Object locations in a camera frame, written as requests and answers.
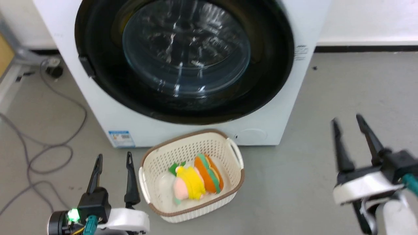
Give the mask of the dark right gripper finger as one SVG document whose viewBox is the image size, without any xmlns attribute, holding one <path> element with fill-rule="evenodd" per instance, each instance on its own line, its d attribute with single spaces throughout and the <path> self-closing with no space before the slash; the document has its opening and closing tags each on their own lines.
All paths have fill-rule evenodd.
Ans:
<svg viewBox="0 0 418 235">
<path fill-rule="evenodd" d="M 348 173 L 355 170 L 354 163 L 348 156 L 342 141 L 342 132 L 338 120 L 335 118 L 331 121 L 333 132 L 333 146 L 336 159 L 336 169 L 339 173 Z"/>
<path fill-rule="evenodd" d="M 367 140 L 367 144 L 372 155 L 372 165 L 381 165 L 384 156 L 387 154 L 391 154 L 392 150 L 383 146 L 379 138 L 375 135 L 375 133 L 372 131 L 372 129 L 370 128 L 370 126 L 361 114 L 357 114 L 356 119 L 360 131 L 363 133 Z"/>
</svg>

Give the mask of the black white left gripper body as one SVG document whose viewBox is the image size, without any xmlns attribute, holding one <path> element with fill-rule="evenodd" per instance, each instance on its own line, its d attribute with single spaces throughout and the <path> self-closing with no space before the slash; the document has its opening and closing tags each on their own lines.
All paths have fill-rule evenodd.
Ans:
<svg viewBox="0 0 418 235">
<path fill-rule="evenodd" d="M 77 207 L 80 221 L 86 224 L 87 217 L 98 217 L 95 234 L 147 234 L 150 232 L 148 215 L 140 210 L 128 208 L 112 209 L 108 192 L 99 187 L 92 194 L 85 193 Z"/>
</svg>

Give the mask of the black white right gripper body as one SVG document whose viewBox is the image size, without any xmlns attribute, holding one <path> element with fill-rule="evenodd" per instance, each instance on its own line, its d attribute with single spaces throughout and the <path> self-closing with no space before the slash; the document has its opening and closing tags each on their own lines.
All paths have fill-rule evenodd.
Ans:
<svg viewBox="0 0 418 235">
<path fill-rule="evenodd" d="M 347 204 L 366 198 L 383 198 L 406 188 L 402 177 L 412 173 L 418 180 L 418 158 L 407 150 L 387 154 L 381 165 L 365 167 L 341 177 L 333 189 L 335 204 Z"/>
</svg>

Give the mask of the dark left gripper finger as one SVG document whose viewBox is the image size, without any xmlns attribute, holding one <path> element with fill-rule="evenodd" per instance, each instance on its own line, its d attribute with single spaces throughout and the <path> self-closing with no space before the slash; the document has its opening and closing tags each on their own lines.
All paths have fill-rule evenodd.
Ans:
<svg viewBox="0 0 418 235">
<path fill-rule="evenodd" d="M 88 189 L 86 193 L 92 194 L 100 184 L 100 175 L 103 172 L 103 155 L 99 154 L 96 158 L 96 162 L 88 183 Z"/>
<path fill-rule="evenodd" d="M 127 187 L 124 195 L 125 208 L 134 209 L 134 205 L 140 203 L 140 193 L 137 185 L 137 177 L 134 169 L 132 153 L 127 152 Z"/>
</svg>

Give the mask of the white front-load washing machine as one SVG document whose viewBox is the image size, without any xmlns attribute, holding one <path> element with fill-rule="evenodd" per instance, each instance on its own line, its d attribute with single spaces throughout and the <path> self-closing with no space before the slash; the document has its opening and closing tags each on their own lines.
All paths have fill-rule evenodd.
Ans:
<svg viewBox="0 0 418 235">
<path fill-rule="evenodd" d="M 206 129 L 215 129 L 233 139 L 245 129 L 267 133 L 264 146 L 278 145 L 287 126 L 321 30 L 333 0 L 277 0 L 291 21 L 295 47 L 307 45 L 303 61 L 294 61 L 289 79 L 278 94 L 257 111 L 232 121 L 209 125 L 186 125 L 152 119 L 122 105 L 88 77 L 75 42 L 75 19 L 82 0 L 33 0 L 64 62 L 72 74 L 98 123 L 108 131 L 129 131 L 137 148 L 160 144 L 174 137 Z"/>
</svg>

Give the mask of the round black glass washer door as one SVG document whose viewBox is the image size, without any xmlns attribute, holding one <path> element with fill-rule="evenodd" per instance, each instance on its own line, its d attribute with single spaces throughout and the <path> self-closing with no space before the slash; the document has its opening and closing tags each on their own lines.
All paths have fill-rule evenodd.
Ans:
<svg viewBox="0 0 418 235">
<path fill-rule="evenodd" d="M 257 111 L 294 63 L 291 21 L 277 0 L 82 0 L 74 35 L 101 89 L 175 124 Z"/>
</svg>

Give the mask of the black door latch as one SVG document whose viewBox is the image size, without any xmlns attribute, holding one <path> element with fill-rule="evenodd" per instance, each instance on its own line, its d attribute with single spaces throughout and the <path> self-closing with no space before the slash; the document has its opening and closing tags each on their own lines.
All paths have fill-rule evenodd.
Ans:
<svg viewBox="0 0 418 235">
<path fill-rule="evenodd" d="M 84 55 L 79 55 L 78 59 L 83 67 L 83 69 L 85 70 L 85 72 L 87 73 L 88 77 L 95 77 L 95 70 L 94 67 L 91 65 L 91 62 L 89 60 L 89 58 L 87 56 Z"/>
</svg>

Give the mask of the blue energy label sticker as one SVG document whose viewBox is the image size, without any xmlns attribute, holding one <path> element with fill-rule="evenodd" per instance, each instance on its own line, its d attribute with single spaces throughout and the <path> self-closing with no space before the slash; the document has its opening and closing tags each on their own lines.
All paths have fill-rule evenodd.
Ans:
<svg viewBox="0 0 418 235">
<path fill-rule="evenodd" d="M 108 131 L 108 137 L 115 148 L 136 147 L 129 131 Z"/>
</svg>

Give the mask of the green felt toy piece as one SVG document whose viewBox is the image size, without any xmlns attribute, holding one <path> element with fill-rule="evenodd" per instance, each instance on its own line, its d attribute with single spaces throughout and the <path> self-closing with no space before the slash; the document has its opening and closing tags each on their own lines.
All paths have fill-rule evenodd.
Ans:
<svg viewBox="0 0 418 235">
<path fill-rule="evenodd" d="M 169 171 L 170 173 L 172 173 L 172 174 L 176 177 L 176 176 L 177 176 L 177 171 L 176 171 L 176 169 L 177 169 L 179 166 L 185 166 L 185 164 L 186 164 L 186 162 L 173 163 L 173 164 L 171 165 L 171 167 L 168 169 L 168 171 Z"/>
</svg>

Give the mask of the yellow pink plush doll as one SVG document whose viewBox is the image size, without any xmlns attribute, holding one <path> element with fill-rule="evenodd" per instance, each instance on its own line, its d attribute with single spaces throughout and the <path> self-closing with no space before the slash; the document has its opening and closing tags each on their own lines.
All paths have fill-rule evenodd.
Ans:
<svg viewBox="0 0 418 235">
<path fill-rule="evenodd" d="M 178 166 L 175 169 L 176 179 L 173 183 L 174 202 L 200 200 L 206 195 L 204 181 L 198 170 L 194 167 Z"/>
</svg>

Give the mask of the orange green burger plush toy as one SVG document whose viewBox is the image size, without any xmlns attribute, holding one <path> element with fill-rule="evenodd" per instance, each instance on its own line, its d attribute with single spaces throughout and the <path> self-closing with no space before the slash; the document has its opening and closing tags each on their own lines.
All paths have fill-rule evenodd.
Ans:
<svg viewBox="0 0 418 235">
<path fill-rule="evenodd" d="M 206 191 L 220 194 L 224 189 L 224 181 L 212 159 L 206 154 L 198 154 L 194 160 L 194 167 L 199 171 Z"/>
</svg>

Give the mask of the round white filter cover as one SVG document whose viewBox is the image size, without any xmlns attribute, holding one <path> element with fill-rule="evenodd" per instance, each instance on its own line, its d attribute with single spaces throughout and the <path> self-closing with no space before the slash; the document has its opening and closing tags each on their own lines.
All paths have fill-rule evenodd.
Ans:
<svg viewBox="0 0 418 235">
<path fill-rule="evenodd" d="M 237 133 L 235 138 L 241 145 L 259 146 L 265 144 L 267 133 L 261 129 L 245 129 Z"/>
</svg>

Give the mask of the cream plastic laundry basket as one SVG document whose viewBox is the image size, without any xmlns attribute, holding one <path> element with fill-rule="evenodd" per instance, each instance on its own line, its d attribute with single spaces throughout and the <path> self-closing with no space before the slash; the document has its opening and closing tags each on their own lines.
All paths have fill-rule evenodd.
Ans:
<svg viewBox="0 0 418 235">
<path fill-rule="evenodd" d="M 220 171 L 224 189 L 220 194 L 208 193 L 203 199 L 174 202 L 175 176 L 168 171 L 173 163 L 193 166 L 198 154 L 208 155 Z M 241 188 L 245 173 L 242 154 L 236 143 L 223 132 L 207 129 L 175 137 L 145 153 L 139 183 L 151 210 L 169 223 L 180 223 L 208 214 L 228 204 Z"/>
</svg>

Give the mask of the black printed text sticker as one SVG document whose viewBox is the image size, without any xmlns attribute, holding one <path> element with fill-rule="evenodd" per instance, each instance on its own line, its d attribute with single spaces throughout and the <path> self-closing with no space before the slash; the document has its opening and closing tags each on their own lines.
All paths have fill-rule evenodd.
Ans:
<svg viewBox="0 0 418 235">
<path fill-rule="evenodd" d="M 303 61 L 309 53 L 309 47 L 307 45 L 297 45 L 294 51 L 294 61 Z"/>
</svg>

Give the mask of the black power plug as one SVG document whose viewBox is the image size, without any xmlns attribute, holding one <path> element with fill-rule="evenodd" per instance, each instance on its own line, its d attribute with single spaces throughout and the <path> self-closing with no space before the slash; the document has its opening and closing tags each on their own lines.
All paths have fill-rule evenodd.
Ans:
<svg viewBox="0 0 418 235">
<path fill-rule="evenodd" d="M 63 75 L 64 68 L 62 66 L 47 67 L 46 74 L 54 79 L 58 79 Z"/>
</svg>

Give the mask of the grey metal frame furniture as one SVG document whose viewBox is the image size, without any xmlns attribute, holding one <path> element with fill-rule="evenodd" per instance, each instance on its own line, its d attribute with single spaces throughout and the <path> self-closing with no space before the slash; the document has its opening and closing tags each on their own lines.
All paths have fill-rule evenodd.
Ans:
<svg viewBox="0 0 418 235">
<path fill-rule="evenodd" d="M 2 77 L 13 65 L 40 66 L 45 60 L 47 57 L 32 52 L 20 43 L 5 17 L 0 13 L 0 73 Z"/>
</svg>

